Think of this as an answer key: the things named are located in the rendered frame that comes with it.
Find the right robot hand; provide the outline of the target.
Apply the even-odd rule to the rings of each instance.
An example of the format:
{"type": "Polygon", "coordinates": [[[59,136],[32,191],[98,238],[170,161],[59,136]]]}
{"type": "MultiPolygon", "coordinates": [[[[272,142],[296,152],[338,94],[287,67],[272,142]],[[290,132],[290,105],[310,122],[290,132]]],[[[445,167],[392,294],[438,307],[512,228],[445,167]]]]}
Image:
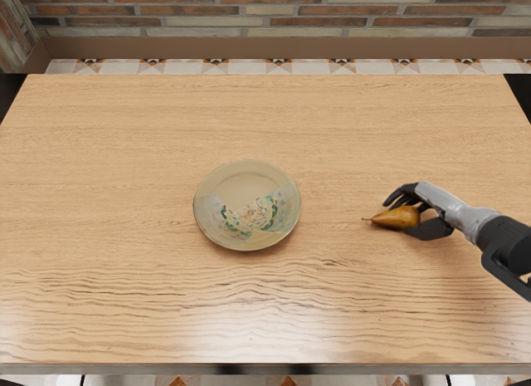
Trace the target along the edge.
{"type": "Polygon", "coordinates": [[[433,241],[450,236],[454,230],[463,233],[466,240],[477,245],[481,228],[490,220],[501,216],[492,208],[473,207],[455,195],[427,181],[403,184],[383,202],[389,209],[420,203],[420,213],[434,209],[437,217],[403,230],[420,241],[433,241]]]}

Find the brown pear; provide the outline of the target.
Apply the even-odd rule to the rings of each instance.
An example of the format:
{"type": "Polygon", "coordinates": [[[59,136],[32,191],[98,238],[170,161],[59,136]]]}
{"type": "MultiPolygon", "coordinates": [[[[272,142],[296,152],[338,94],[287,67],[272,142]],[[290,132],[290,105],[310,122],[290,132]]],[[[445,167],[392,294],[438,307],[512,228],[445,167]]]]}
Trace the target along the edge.
{"type": "Polygon", "coordinates": [[[421,221],[421,214],[416,207],[405,205],[378,213],[371,218],[363,218],[363,221],[378,227],[403,230],[418,226],[421,221]]]}

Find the patterned ceramic plate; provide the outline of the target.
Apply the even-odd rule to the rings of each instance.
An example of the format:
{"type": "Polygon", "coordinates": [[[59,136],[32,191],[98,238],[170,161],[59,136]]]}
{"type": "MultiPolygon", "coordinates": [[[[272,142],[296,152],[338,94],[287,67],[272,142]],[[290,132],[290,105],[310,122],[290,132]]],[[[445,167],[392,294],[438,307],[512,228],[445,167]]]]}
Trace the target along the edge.
{"type": "Polygon", "coordinates": [[[300,218],[301,196],[281,168],[243,159],[208,173],[192,205],[195,221],[209,240],[234,251],[253,252],[288,237],[300,218]]]}

